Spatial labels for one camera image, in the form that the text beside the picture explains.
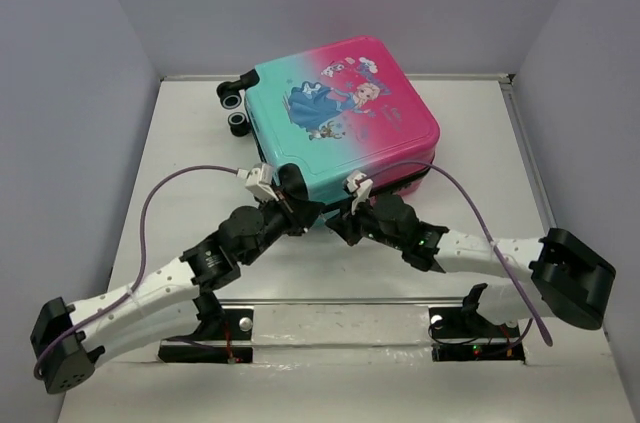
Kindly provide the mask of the pink and teal suitcase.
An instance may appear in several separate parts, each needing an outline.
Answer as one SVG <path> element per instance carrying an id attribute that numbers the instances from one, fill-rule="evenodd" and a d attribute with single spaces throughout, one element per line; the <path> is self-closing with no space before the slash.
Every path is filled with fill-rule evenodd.
<path id="1" fill-rule="evenodd" d="M 372 191 L 415 191 L 435 158 L 439 125 L 386 46 L 350 38 L 256 65 L 216 89 L 235 136 L 251 134 L 262 162 L 292 163 L 324 215 L 347 199 L 347 177 Z"/>

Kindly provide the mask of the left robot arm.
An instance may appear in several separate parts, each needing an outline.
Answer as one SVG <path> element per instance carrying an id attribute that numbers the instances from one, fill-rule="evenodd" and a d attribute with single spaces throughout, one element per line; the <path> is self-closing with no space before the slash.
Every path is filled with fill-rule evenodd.
<path id="1" fill-rule="evenodd" d="M 114 356 L 117 341 L 131 340 L 135 324 L 179 304 L 187 307 L 188 332 L 215 335 L 221 326 L 215 291 L 238 279 L 241 266 L 252 264 L 280 237 L 306 233 L 323 208 L 279 191 L 256 207 L 236 208 L 200 243 L 130 284 L 72 303 L 61 297 L 47 301 L 30 336 L 35 378 L 50 395 L 75 388 Z"/>

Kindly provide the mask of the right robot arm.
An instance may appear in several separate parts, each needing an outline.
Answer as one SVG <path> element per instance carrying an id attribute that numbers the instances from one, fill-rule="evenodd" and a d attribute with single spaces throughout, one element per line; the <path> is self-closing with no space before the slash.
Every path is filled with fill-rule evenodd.
<path id="1" fill-rule="evenodd" d="M 463 300 L 460 322 L 473 335 L 534 316 L 598 330 L 616 278 L 612 264 L 567 230 L 487 240 L 420 220 L 398 195 L 347 204 L 326 225 L 350 246 L 369 239 L 394 248 L 422 272 L 500 278 L 475 284 Z"/>

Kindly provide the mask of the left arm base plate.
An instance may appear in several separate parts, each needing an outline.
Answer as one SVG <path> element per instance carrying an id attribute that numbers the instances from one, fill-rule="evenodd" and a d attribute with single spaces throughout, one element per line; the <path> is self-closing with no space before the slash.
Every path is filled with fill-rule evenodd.
<path id="1" fill-rule="evenodd" d="M 254 308 L 227 306 L 219 323 L 192 335 L 160 343 L 157 358 L 164 363 L 251 364 L 254 357 Z"/>

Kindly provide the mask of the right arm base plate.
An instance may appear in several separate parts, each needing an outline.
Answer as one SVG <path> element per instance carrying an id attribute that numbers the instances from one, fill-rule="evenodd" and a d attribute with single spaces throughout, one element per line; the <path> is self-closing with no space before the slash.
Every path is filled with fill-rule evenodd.
<path id="1" fill-rule="evenodd" d="M 486 283 L 474 285 L 458 306 L 429 309 L 427 333 L 434 362 L 525 362 L 524 337 L 518 326 L 494 325 L 477 313 Z"/>

